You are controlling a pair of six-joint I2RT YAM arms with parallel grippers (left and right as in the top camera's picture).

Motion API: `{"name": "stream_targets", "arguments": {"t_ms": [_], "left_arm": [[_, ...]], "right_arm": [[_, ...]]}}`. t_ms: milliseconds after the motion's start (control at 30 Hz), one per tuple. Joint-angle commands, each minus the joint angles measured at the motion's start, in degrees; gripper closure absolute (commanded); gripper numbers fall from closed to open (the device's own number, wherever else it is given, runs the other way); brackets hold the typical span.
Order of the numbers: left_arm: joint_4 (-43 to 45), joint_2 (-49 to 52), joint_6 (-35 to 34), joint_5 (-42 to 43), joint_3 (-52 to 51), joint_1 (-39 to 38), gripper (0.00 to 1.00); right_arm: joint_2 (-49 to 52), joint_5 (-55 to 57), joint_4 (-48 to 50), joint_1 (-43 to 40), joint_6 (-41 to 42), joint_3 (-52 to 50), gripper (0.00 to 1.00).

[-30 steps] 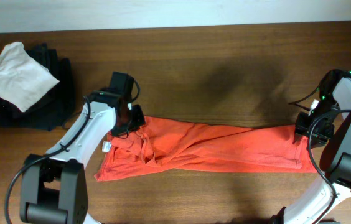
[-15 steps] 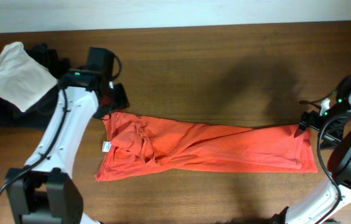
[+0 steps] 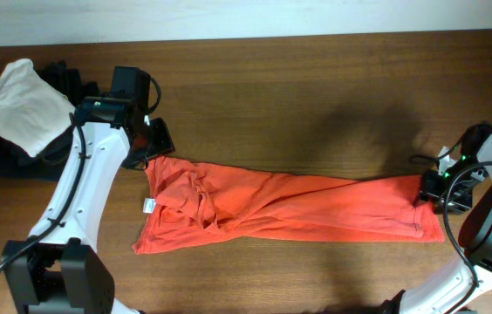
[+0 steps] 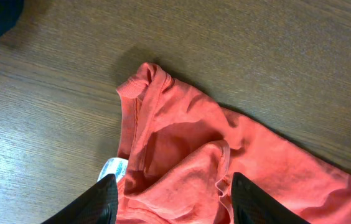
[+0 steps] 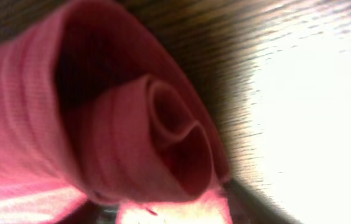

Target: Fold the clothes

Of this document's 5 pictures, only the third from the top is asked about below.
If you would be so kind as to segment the red printed t-shirt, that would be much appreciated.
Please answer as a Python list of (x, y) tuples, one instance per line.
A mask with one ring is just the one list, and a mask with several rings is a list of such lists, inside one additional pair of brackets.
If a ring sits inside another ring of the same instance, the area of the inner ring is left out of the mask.
[(138, 255), (238, 237), (312, 242), (443, 242), (420, 177), (370, 181), (269, 173), (159, 157), (147, 175), (154, 209)]

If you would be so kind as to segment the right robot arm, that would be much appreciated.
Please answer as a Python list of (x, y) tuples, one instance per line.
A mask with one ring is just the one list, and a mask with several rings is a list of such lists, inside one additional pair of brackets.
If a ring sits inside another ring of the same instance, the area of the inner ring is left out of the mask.
[(427, 161), (435, 169), (421, 177), (420, 200), (432, 201), (456, 256), (426, 282), (401, 290), (377, 309), (380, 314), (467, 313), (468, 303), (492, 290), (492, 125), (470, 126), (453, 146)]

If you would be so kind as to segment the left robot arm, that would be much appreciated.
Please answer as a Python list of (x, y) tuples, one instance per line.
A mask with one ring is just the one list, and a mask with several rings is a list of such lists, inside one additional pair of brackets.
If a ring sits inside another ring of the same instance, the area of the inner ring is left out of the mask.
[(99, 225), (120, 167), (174, 150), (145, 100), (88, 97), (71, 113), (72, 147), (51, 201), (0, 263), (18, 313), (130, 313), (97, 254)]

